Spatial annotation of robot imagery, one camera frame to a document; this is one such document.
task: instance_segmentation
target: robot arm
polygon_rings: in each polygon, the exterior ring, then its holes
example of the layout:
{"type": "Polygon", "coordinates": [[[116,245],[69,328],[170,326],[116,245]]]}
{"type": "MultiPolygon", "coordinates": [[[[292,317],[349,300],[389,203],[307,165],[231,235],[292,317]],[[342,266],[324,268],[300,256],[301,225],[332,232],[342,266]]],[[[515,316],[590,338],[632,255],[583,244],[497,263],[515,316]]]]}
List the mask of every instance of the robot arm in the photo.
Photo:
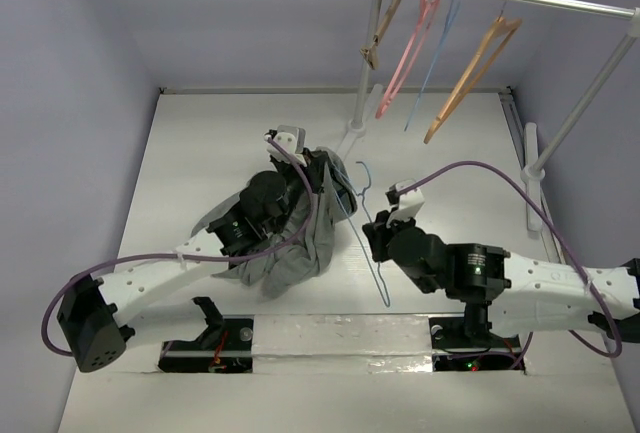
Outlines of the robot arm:
{"type": "Polygon", "coordinates": [[[246,261],[268,248],[269,238],[282,231],[305,191],[289,160],[302,165],[312,192],[320,193],[318,173],[324,171],[327,157],[304,148],[304,130],[281,126],[270,131],[268,139],[287,155],[270,144],[267,151],[276,171],[256,174],[221,218],[172,253],[152,255],[154,259],[125,271],[74,281],[62,298],[57,319],[80,371],[103,368],[127,347],[142,344],[195,338],[203,349],[215,346],[224,319],[210,298],[196,297],[190,304],[176,306],[154,304],[216,271],[233,268],[234,257],[246,261]],[[207,259],[220,253],[229,262],[207,259]],[[182,261],[183,255],[192,261],[182,261]]]}
{"type": "MultiPolygon", "coordinates": [[[[419,190],[388,193],[391,209],[363,226],[374,261],[392,260],[425,294],[444,290],[465,304],[462,334],[477,346],[492,335],[540,330],[605,330],[600,306],[575,270],[481,244],[445,244],[416,226],[419,190]]],[[[640,342],[640,262],[587,269],[618,324],[622,340],[640,342]]]]}

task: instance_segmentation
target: light purple wall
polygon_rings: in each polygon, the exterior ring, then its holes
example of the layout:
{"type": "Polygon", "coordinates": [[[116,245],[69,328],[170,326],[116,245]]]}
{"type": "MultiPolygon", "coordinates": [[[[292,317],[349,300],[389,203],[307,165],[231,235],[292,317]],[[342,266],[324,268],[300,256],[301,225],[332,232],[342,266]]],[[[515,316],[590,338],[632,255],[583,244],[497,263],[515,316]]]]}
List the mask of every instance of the light purple wall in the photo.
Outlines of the light purple wall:
{"type": "MultiPolygon", "coordinates": [[[[353,86],[371,0],[117,0],[146,63],[162,86],[353,86]]],[[[422,84],[449,0],[407,85],[422,84]]],[[[463,0],[431,84],[451,86],[500,12],[500,0],[463,0]]],[[[387,83],[417,19],[404,0],[380,49],[373,78],[387,83]]],[[[520,78],[556,12],[509,4],[524,24],[483,80],[520,78]]]]}
{"type": "Polygon", "coordinates": [[[75,365],[40,318],[117,252],[158,90],[113,0],[0,0],[0,18],[0,431],[50,432],[75,365]]]}
{"type": "MultiPolygon", "coordinates": [[[[634,7],[640,0],[587,0],[634,7]]],[[[518,109],[546,144],[624,35],[616,20],[567,14],[516,89],[518,109]]],[[[551,212],[581,261],[615,266],[640,257],[640,43],[546,167],[551,212]]],[[[615,362],[640,427],[640,345],[615,362]]]]}

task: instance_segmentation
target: white rack stand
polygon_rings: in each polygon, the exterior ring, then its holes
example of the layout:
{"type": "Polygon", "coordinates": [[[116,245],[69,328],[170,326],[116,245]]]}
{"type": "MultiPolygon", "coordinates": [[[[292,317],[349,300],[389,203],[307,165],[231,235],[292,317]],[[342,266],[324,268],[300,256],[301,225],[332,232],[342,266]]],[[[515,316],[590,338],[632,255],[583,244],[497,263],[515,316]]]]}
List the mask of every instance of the white rack stand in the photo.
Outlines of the white rack stand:
{"type": "MultiPolygon", "coordinates": [[[[522,170],[521,178],[524,181],[529,196],[538,206],[541,206],[541,189],[540,182],[544,179],[544,165],[551,155],[556,151],[571,129],[578,122],[582,114],[589,107],[600,88],[606,83],[616,69],[622,58],[638,37],[640,37],[640,8],[619,8],[615,6],[600,5],[597,3],[588,3],[577,0],[509,0],[521,3],[530,3],[551,8],[559,8],[570,11],[578,11],[582,13],[590,13],[592,15],[607,16],[627,20],[630,27],[625,36],[622,38],[616,49],[613,51],[607,62],[594,78],[591,85],[584,92],[580,100],[576,103],[573,110],[567,116],[566,120],[560,127],[556,136],[549,142],[547,147],[538,156],[538,139],[536,135],[536,125],[529,123],[525,127],[525,167],[522,170]]],[[[365,44],[369,44],[373,40],[378,20],[380,17],[380,9],[382,0],[372,0],[371,10],[369,14],[369,25],[367,28],[367,38],[365,44]]],[[[369,87],[370,67],[366,61],[362,61],[362,69],[360,73],[360,83],[358,86],[358,94],[356,97],[356,109],[353,119],[347,126],[347,134],[345,135],[340,147],[339,154],[346,156],[353,146],[355,140],[366,133],[365,122],[370,116],[365,115],[366,112],[375,109],[379,96],[382,92],[382,86],[376,85],[371,95],[365,102],[366,93],[369,87]]],[[[527,228],[530,231],[539,232],[542,229],[542,222],[535,214],[530,206],[527,206],[527,228]]]]}

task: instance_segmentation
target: gray cloth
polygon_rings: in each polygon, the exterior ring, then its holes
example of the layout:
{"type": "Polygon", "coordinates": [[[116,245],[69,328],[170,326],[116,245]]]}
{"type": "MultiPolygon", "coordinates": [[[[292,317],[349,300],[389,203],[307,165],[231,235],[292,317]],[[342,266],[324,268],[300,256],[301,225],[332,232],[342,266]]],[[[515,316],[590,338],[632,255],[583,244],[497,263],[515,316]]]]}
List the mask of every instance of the gray cloth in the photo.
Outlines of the gray cloth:
{"type": "MultiPolygon", "coordinates": [[[[341,175],[348,178],[342,160],[331,150],[322,149],[329,154],[330,163],[324,167],[323,188],[320,194],[315,194],[316,208],[306,229],[291,245],[281,248],[268,256],[243,263],[237,267],[220,273],[216,276],[221,278],[237,278],[243,284],[251,286],[264,279],[262,292],[265,296],[275,298],[282,295],[291,286],[308,280],[324,272],[331,262],[333,247],[335,242],[335,224],[345,220],[347,212],[355,210],[355,196],[350,186],[345,181],[341,181],[341,175]],[[341,207],[341,203],[336,196],[336,184],[346,190],[347,195],[343,195],[343,202],[347,203],[341,207]]],[[[211,212],[205,215],[195,226],[192,234],[196,234],[206,225],[224,215],[237,201],[239,193],[227,198],[211,212]]],[[[280,234],[273,235],[270,246],[275,246],[283,239],[289,238],[302,225],[309,214],[310,202],[306,191],[298,200],[284,230],[280,234]]]]}

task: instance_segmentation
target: purple cable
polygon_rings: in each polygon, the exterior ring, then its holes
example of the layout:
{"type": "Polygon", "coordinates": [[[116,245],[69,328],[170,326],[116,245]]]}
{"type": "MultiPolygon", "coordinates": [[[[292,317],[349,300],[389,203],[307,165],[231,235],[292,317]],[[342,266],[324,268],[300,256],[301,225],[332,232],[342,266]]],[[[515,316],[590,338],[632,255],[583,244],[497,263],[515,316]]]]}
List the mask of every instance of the purple cable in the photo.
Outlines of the purple cable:
{"type": "MultiPolygon", "coordinates": [[[[398,191],[398,195],[404,195],[405,193],[408,193],[411,190],[415,190],[416,188],[419,188],[422,185],[425,185],[425,184],[429,183],[431,180],[436,179],[437,177],[439,177],[443,173],[446,173],[447,171],[453,170],[454,168],[458,168],[460,166],[477,166],[478,168],[484,168],[485,170],[489,170],[489,171],[495,173],[500,178],[502,178],[504,181],[509,183],[509,185],[511,185],[511,187],[514,190],[516,190],[516,192],[522,197],[522,199],[524,201],[526,201],[527,204],[531,208],[533,208],[533,210],[540,217],[540,219],[542,219],[544,224],[547,225],[547,227],[549,228],[551,233],[553,233],[553,235],[558,239],[558,242],[560,243],[560,245],[562,246],[562,248],[566,252],[567,256],[571,260],[571,263],[573,264],[573,267],[575,268],[575,270],[578,273],[578,275],[580,276],[580,278],[582,278],[582,281],[584,282],[584,284],[588,285],[589,291],[591,292],[591,294],[595,298],[596,302],[598,303],[598,305],[602,309],[602,313],[604,314],[605,318],[607,319],[607,324],[609,325],[609,329],[613,333],[613,339],[614,339],[614,341],[616,343],[616,347],[615,347],[615,350],[613,352],[603,351],[603,350],[600,350],[600,349],[596,348],[592,344],[590,344],[587,340],[582,338],[575,331],[569,330],[569,333],[571,333],[584,346],[589,348],[591,351],[593,351],[595,353],[598,353],[601,356],[604,356],[604,357],[607,357],[607,358],[617,358],[618,356],[620,356],[620,353],[622,353],[622,338],[620,337],[620,332],[618,331],[618,326],[616,325],[615,320],[613,319],[613,315],[611,314],[611,311],[609,310],[609,307],[607,306],[607,304],[605,303],[604,299],[602,298],[602,295],[600,294],[598,289],[593,285],[593,283],[589,280],[589,275],[585,271],[584,267],[582,265],[580,265],[580,263],[578,262],[578,260],[576,258],[576,255],[573,253],[571,248],[569,248],[569,245],[567,245],[567,243],[565,242],[564,238],[562,238],[562,236],[560,235],[560,233],[558,232],[556,227],[553,225],[553,223],[551,223],[551,220],[549,220],[547,215],[545,215],[545,213],[538,207],[538,205],[536,205],[533,202],[533,200],[531,198],[529,198],[529,196],[527,196],[527,194],[522,190],[522,188],[520,188],[516,184],[516,182],[513,181],[511,178],[509,178],[505,173],[500,171],[495,166],[491,166],[491,165],[488,165],[487,163],[482,163],[480,161],[472,161],[472,160],[458,161],[456,163],[451,163],[450,165],[447,165],[447,166],[445,166],[443,168],[440,168],[438,171],[436,171],[435,173],[432,173],[431,175],[427,176],[426,178],[423,178],[422,180],[414,183],[413,185],[408,186],[407,188],[404,188],[404,189],[398,191]]],[[[529,345],[531,344],[532,336],[533,336],[533,334],[529,335],[529,338],[527,339],[527,342],[526,342],[525,346],[522,348],[522,352],[520,353],[520,356],[518,357],[518,359],[512,365],[511,368],[515,368],[515,366],[517,364],[519,364],[522,361],[522,359],[524,358],[524,355],[527,352],[527,349],[529,348],[529,345]]]]}
{"type": "MultiPolygon", "coordinates": [[[[284,248],[285,246],[288,246],[291,243],[293,243],[296,240],[296,238],[298,238],[307,229],[307,226],[309,225],[309,222],[311,221],[311,217],[313,216],[313,212],[315,211],[315,208],[316,208],[316,198],[313,195],[313,190],[311,189],[309,180],[307,179],[304,172],[302,171],[302,168],[300,168],[300,165],[298,165],[297,160],[293,156],[287,153],[280,145],[278,145],[271,138],[267,139],[267,142],[271,146],[273,146],[276,150],[278,150],[282,155],[284,155],[285,158],[289,160],[293,168],[296,170],[296,173],[298,173],[298,175],[300,176],[300,179],[302,179],[302,183],[304,184],[304,187],[307,190],[307,194],[309,195],[309,203],[310,203],[309,214],[305,218],[304,223],[302,223],[300,228],[298,228],[298,230],[293,235],[291,235],[289,238],[284,240],[282,243],[279,243],[278,245],[268,248],[259,253],[246,255],[246,256],[235,256],[232,258],[228,256],[204,256],[204,255],[182,255],[182,258],[189,261],[203,261],[203,262],[210,262],[210,263],[226,263],[229,261],[233,263],[243,263],[245,261],[255,260],[256,258],[262,258],[263,256],[268,256],[272,253],[275,253],[279,249],[284,248]]],[[[51,338],[49,338],[49,321],[51,320],[51,315],[53,314],[53,310],[55,309],[58,302],[80,280],[86,278],[87,276],[92,275],[93,273],[97,273],[101,270],[104,270],[106,268],[110,268],[116,265],[120,265],[122,263],[129,263],[132,261],[142,261],[142,260],[177,260],[177,259],[179,258],[176,253],[145,253],[141,255],[125,256],[122,258],[116,258],[113,260],[105,261],[103,263],[100,263],[99,265],[92,266],[91,268],[86,269],[78,273],[77,275],[71,277],[69,282],[66,285],[64,285],[60,289],[60,291],[58,291],[58,293],[55,294],[55,296],[53,297],[53,300],[51,300],[51,303],[49,303],[49,306],[47,306],[47,309],[44,312],[44,316],[42,318],[42,324],[40,325],[40,335],[42,336],[42,342],[49,350],[51,350],[52,352],[58,355],[73,356],[70,351],[66,351],[61,348],[58,348],[56,345],[53,344],[53,342],[51,341],[51,338]]]]}

